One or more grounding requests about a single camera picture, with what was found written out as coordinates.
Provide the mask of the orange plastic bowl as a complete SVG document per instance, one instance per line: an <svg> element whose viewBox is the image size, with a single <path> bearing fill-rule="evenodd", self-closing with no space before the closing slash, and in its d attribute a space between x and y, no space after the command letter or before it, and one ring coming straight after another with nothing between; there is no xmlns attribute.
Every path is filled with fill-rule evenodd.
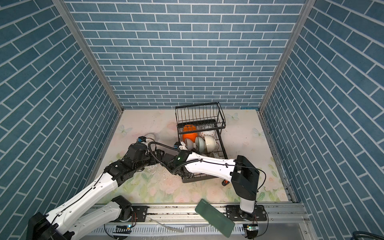
<svg viewBox="0 0 384 240"><path fill-rule="evenodd" d="M185 125L183 127L183 141L191 140L194 143L196 138L198 137L198 133L196 132L196 130L197 128L195 125Z"/></svg>

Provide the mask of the cream bowl striped outside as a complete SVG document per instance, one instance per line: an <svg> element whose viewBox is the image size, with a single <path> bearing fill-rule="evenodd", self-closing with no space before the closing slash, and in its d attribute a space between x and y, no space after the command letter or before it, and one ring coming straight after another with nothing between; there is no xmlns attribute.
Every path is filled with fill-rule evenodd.
<svg viewBox="0 0 384 240"><path fill-rule="evenodd" d="M204 136L205 143L206 143L206 149L208 153L215 152L219 149L219 144L216 142L216 140L209 135Z"/></svg>

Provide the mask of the white bowl orange diamonds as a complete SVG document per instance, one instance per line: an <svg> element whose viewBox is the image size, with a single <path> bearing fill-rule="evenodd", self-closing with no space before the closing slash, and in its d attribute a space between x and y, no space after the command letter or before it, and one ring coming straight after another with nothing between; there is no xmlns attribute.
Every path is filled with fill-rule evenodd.
<svg viewBox="0 0 384 240"><path fill-rule="evenodd" d="M216 131L215 130L203 131L201 132L201 136L211 136L214 138L216 136Z"/></svg>

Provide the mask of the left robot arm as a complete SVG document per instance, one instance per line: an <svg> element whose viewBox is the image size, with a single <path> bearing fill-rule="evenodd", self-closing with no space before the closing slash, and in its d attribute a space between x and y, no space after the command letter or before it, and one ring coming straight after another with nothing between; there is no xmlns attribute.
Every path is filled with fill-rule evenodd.
<svg viewBox="0 0 384 240"><path fill-rule="evenodd" d="M135 173L159 164L165 152L151 150L147 144L134 143L122 159L108 165L99 177L61 206L46 214L36 213L29 219L28 240L79 240L111 221L134 226L138 215L123 196L114 197L102 208L86 212L100 199L117 189Z"/></svg>

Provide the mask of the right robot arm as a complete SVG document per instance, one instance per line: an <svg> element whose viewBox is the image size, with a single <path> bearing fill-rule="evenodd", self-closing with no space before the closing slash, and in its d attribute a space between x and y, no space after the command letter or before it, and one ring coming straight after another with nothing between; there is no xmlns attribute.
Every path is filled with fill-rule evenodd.
<svg viewBox="0 0 384 240"><path fill-rule="evenodd" d="M155 156L171 174L182 178L205 174L230 182L240 197L240 209L253 213L259 189L260 170L244 156L236 159L217 159L193 151L179 150L177 155L156 150Z"/></svg>

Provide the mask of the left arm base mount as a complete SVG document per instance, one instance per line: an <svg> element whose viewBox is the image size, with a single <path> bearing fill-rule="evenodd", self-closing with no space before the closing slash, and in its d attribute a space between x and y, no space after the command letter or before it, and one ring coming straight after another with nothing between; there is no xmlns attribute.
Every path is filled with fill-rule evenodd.
<svg viewBox="0 0 384 240"><path fill-rule="evenodd" d="M134 206L123 196L113 198L112 202L117 203L120 209L116 221L131 222L133 224L145 222L149 208L148 206Z"/></svg>

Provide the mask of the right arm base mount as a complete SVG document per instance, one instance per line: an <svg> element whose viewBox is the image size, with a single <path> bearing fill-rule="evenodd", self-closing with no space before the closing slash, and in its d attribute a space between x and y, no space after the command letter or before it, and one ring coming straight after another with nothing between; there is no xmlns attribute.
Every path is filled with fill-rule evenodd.
<svg viewBox="0 0 384 240"><path fill-rule="evenodd" d="M252 213L245 212L240 209L239 205L227 205L226 216L233 222L239 221L267 221L267 212L263 205L255 205Z"/></svg>

